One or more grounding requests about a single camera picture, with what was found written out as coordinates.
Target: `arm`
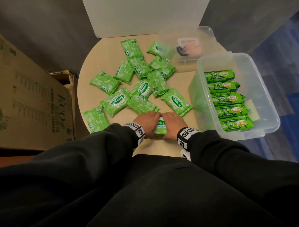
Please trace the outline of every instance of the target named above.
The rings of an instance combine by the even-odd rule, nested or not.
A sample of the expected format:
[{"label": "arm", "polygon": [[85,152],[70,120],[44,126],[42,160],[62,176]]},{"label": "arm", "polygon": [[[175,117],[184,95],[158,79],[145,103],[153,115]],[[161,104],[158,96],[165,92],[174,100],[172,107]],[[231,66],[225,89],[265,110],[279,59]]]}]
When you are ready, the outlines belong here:
[{"label": "arm", "polygon": [[142,127],[111,124],[102,132],[49,149],[30,162],[0,168],[0,223],[29,226],[49,215],[56,215],[51,220],[57,222],[69,215],[73,224],[90,221],[95,215],[90,204],[101,209],[117,191],[133,149],[144,137],[151,138],[159,117],[141,114],[134,121]]},{"label": "arm", "polygon": [[[176,125],[180,129],[174,130],[171,137],[175,139],[187,127],[186,124]],[[195,133],[186,142],[191,161],[197,166],[230,184],[284,222],[290,223],[296,217],[298,208],[292,204],[299,202],[298,163],[264,159],[238,142],[220,138],[216,130]]]}]

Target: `table top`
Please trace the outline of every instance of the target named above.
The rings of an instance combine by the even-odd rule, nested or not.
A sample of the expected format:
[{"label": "table top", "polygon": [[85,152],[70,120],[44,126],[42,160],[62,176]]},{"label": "table top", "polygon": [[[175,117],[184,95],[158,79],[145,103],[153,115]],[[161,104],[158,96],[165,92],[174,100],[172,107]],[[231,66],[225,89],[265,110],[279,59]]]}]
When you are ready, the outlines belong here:
[{"label": "table top", "polygon": [[[141,52],[144,54],[145,61],[149,64],[156,56],[147,54],[146,51],[148,47],[156,40],[156,36],[156,34],[151,34],[101,39],[87,55],[79,75],[77,96],[81,116],[88,130],[89,127],[82,112],[95,108],[99,105],[100,101],[108,98],[108,95],[105,92],[96,86],[90,85],[89,82],[101,70],[112,77],[114,76],[118,70],[118,67],[120,66],[122,59],[126,60],[126,55],[120,44],[121,41],[126,39],[136,39]],[[226,51],[220,44],[219,49],[221,52]],[[177,70],[175,73],[167,79],[167,85],[169,88],[174,87],[177,89],[177,91],[186,99],[186,101],[191,103],[188,93],[188,86],[195,74],[196,64],[180,66],[176,65],[176,67]],[[137,75],[134,74],[131,80],[131,85],[127,85],[122,82],[118,86],[118,89],[125,86],[129,91],[131,91],[138,81],[139,79]],[[173,112],[171,108],[159,97],[154,98],[154,95],[150,95],[148,100],[150,100],[154,105],[158,106],[160,108],[159,112],[161,113]],[[121,125],[131,122],[137,117],[137,113],[129,107],[125,107],[113,117],[110,117],[107,113],[106,115],[111,124],[119,123]],[[186,113],[183,118],[189,127],[198,128],[192,109]],[[180,151],[181,146],[178,145],[176,141],[164,141],[162,136],[156,136],[154,140],[145,139],[142,144],[138,146],[133,155],[151,154],[180,157]]]}]

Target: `left hand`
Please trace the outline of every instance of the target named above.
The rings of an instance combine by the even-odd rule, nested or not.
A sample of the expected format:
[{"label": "left hand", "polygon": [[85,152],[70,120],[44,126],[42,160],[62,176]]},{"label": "left hand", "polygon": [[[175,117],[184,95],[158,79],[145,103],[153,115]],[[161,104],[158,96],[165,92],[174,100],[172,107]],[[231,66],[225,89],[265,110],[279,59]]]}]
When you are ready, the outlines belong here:
[{"label": "left hand", "polygon": [[141,113],[135,118],[134,122],[140,124],[145,132],[145,139],[154,138],[154,129],[156,128],[159,118],[161,116],[160,112],[147,112]]}]

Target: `clear plastic container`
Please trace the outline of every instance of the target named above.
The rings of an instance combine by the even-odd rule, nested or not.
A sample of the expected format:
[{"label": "clear plastic container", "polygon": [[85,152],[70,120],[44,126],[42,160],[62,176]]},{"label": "clear plastic container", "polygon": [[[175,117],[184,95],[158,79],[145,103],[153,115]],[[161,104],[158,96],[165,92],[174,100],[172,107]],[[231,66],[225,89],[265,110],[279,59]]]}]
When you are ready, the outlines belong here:
[{"label": "clear plastic container", "polygon": [[194,66],[194,71],[200,57],[219,52],[213,30],[207,26],[191,28],[176,24],[160,29],[157,46],[166,62],[177,68]]},{"label": "clear plastic container", "polygon": [[[246,96],[245,106],[254,127],[234,132],[225,132],[220,125],[204,72],[232,69],[233,81],[241,86],[238,92]],[[221,52],[203,56],[197,61],[197,71],[189,85],[189,94],[194,108],[199,130],[217,130],[222,138],[247,140],[263,137],[275,132],[280,126],[280,118],[264,81],[253,61],[244,53]]]}]

